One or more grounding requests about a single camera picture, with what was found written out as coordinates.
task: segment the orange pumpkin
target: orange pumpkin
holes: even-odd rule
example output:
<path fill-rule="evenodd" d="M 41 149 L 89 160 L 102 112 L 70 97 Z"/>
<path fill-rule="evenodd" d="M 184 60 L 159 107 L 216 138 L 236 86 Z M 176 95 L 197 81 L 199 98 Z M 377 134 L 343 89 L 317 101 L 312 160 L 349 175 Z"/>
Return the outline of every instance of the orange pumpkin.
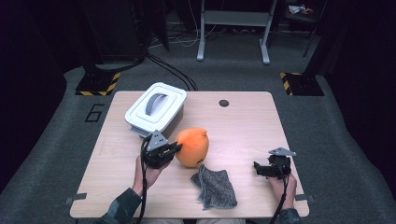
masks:
<path fill-rule="evenodd" d="M 190 128 L 181 131 L 176 141 L 183 145 L 176 153 L 176 158 L 187 167 L 198 167 L 206 158 L 209 149 L 209 138 L 206 130 L 202 128 Z"/>

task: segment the gray carpet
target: gray carpet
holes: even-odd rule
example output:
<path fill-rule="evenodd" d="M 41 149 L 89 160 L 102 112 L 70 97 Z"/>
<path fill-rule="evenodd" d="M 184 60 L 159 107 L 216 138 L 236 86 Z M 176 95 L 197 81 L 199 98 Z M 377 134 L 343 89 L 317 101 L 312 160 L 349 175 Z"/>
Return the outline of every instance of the gray carpet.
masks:
<path fill-rule="evenodd" d="M 315 197 L 304 223 L 395 223 L 396 202 L 379 171 L 346 130 L 324 77 L 325 96 L 288 96 L 280 72 L 303 72 L 318 39 L 303 58 L 305 38 L 276 36 L 263 65 L 258 35 L 229 35 L 208 40 L 205 60 L 196 61 L 198 43 L 149 49 L 191 77 L 199 91 L 269 91 L 273 94 L 304 191 Z M 108 64 L 116 67 L 121 64 Z M 76 96 L 84 72 L 64 76 L 67 90 L 46 131 L 0 196 L 0 223 L 74 223 L 64 199 L 74 195 L 83 177 L 112 97 Z M 186 87 L 160 66 L 145 60 L 122 72 L 115 91 L 144 91 L 155 82 Z M 98 122 L 84 122 L 93 105 L 103 111 Z M 269 219 L 255 219 L 268 223 Z M 82 219 L 79 223 L 90 223 Z"/>

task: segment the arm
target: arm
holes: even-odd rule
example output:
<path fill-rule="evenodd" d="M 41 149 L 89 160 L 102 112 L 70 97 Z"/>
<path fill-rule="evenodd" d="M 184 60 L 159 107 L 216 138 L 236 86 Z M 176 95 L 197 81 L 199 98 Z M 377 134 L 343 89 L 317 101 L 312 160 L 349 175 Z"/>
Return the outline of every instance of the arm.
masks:
<path fill-rule="evenodd" d="M 274 194 L 278 201 L 280 201 L 283 194 L 283 180 L 275 177 L 267 177 L 271 183 Z M 297 180 L 290 174 L 289 184 L 286 189 L 286 199 L 282 205 L 282 210 L 279 212 L 279 223 L 280 224 L 302 224 L 303 222 L 298 215 L 296 209 L 294 209 L 294 197 L 296 195 Z"/>
<path fill-rule="evenodd" d="M 148 188 L 151 187 L 158 176 L 161 174 L 169 163 L 165 164 L 160 169 L 147 168 L 146 179 L 148 181 Z M 121 224 L 127 223 L 137 207 L 141 203 L 141 197 L 143 195 L 143 174 L 140 156 L 136 158 L 136 164 L 134 169 L 134 184 L 132 188 L 125 190 L 116 200 L 111 203 L 107 213 L 105 213 L 97 224 L 108 223 L 108 224 Z"/>

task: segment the white container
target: white container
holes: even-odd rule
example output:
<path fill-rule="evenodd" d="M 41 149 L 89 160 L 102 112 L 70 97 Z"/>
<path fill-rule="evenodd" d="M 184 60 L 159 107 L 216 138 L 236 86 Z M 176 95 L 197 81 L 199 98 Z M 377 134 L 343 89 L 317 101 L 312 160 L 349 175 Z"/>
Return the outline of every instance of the white container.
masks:
<path fill-rule="evenodd" d="M 132 125 L 131 131 L 141 137 L 159 131 L 169 138 L 183 118 L 184 90 L 154 83 L 125 113 L 125 120 Z"/>

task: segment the black sleeve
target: black sleeve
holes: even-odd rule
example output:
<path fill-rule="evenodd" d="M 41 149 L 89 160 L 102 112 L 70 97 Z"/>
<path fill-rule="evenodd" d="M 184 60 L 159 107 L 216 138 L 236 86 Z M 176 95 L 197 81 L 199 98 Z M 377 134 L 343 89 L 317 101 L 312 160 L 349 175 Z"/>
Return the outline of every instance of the black sleeve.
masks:
<path fill-rule="evenodd" d="M 303 224 L 298 215 L 297 210 L 294 208 L 283 209 L 279 212 L 280 224 Z"/>
<path fill-rule="evenodd" d="M 127 189 L 111 203 L 107 213 L 96 224 L 127 223 L 141 202 L 141 198 L 132 189 Z"/>

